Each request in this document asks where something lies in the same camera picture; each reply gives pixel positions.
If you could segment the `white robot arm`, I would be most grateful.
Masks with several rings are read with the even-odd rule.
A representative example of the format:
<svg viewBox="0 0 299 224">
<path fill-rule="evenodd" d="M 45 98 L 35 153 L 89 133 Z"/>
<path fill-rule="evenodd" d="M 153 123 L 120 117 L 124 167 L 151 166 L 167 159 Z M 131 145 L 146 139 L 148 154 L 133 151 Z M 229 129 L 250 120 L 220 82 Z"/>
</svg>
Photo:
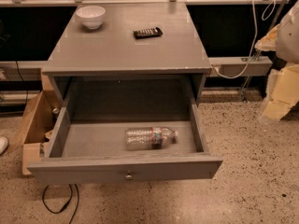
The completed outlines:
<svg viewBox="0 0 299 224">
<path fill-rule="evenodd" d="M 299 63 L 299 0 L 280 21 L 276 45 L 280 59 Z"/>
</svg>

